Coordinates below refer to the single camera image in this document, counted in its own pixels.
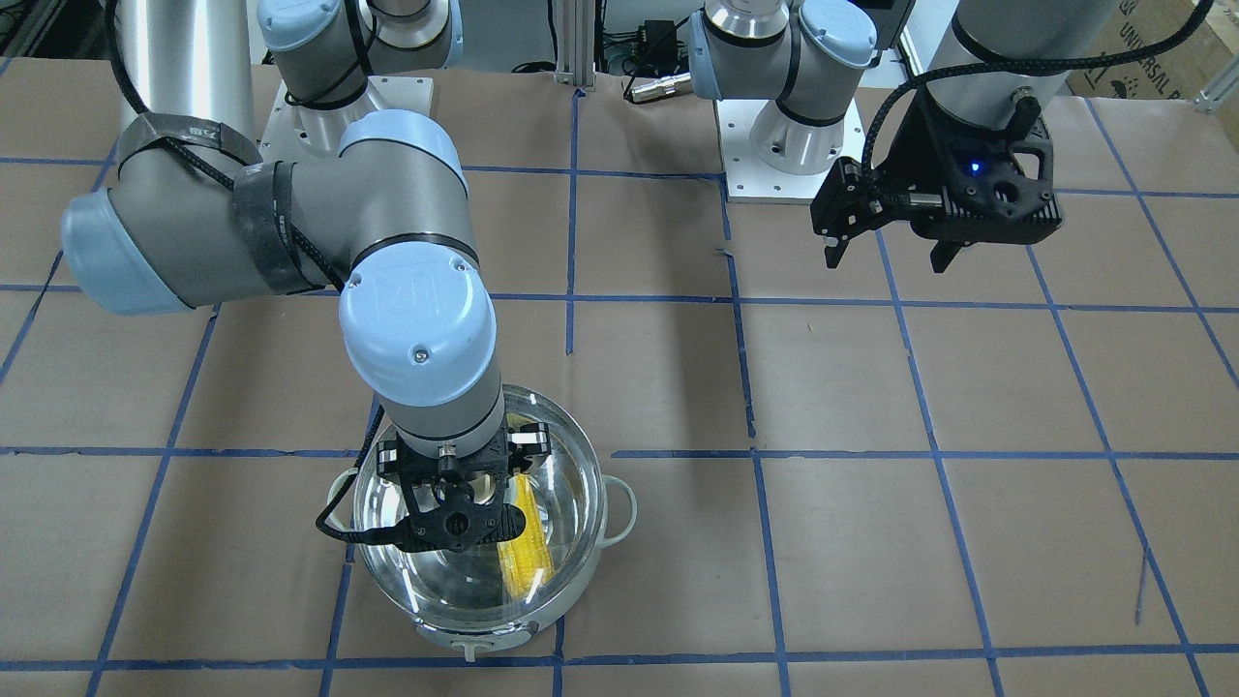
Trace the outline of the yellow corn cob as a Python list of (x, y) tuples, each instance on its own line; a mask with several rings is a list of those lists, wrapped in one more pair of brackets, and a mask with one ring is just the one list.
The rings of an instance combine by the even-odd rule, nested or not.
[(501, 579), (512, 599), (532, 600), (553, 579), (555, 565), (538, 506), (536, 487), (529, 473), (512, 480), (512, 503), (524, 516), (523, 532), (499, 543)]

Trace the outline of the brown paper table cover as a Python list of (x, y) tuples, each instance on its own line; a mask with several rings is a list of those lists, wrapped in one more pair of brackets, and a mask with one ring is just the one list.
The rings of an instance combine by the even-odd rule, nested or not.
[(59, 260), (115, 184), (93, 61), (2, 63), (2, 693), (1237, 693), (1237, 154), (1172, 102), (1047, 111), (1066, 227), (947, 274), (821, 260), (715, 110), (435, 76), (510, 383), (639, 521), (513, 652), (422, 641), (317, 534), (372, 409), (331, 295), (119, 318)]

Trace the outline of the black power adapter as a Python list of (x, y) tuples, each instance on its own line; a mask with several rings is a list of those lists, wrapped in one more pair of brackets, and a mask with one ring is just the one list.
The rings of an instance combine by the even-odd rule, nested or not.
[(637, 56), (646, 62), (658, 62), (676, 57), (678, 26), (672, 19), (646, 19), (638, 27)]

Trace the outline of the aluminium frame post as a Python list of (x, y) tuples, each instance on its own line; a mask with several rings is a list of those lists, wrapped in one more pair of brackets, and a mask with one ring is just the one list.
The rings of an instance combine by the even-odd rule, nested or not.
[(601, 1), (549, 1), (553, 25), (554, 80), (593, 92)]

